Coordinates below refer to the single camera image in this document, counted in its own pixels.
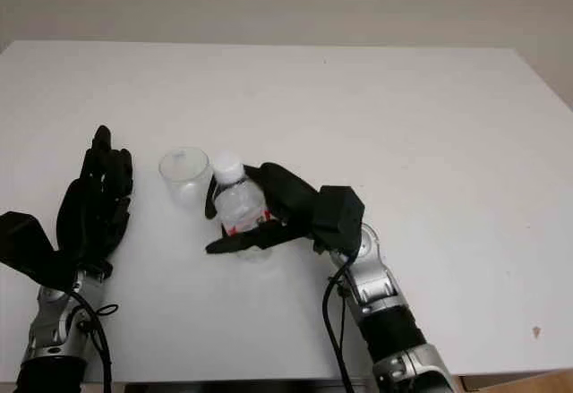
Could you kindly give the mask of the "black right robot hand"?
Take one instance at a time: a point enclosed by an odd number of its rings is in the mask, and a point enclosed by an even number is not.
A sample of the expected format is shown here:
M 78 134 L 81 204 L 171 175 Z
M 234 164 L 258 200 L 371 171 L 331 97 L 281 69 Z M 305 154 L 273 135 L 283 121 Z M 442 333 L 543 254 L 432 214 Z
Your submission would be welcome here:
M 314 238 L 312 216 L 318 192 L 299 176 L 279 164 L 264 162 L 259 167 L 246 165 L 246 176 L 262 190 L 271 219 L 251 231 L 222 237 L 206 246 L 208 254 L 261 250 L 298 238 Z

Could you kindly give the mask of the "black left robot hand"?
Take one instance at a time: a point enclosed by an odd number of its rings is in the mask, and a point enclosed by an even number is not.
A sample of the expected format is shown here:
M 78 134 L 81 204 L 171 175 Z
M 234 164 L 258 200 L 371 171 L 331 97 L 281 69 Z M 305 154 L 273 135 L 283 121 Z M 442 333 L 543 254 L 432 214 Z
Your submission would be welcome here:
M 80 176 L 67 188 L 56 221 L 58 252 L 80 269 L 108 278 L 108 258 L 121 243 L 130 217 L 133 162 L 111 146 L 101 125 L 86 150 Z

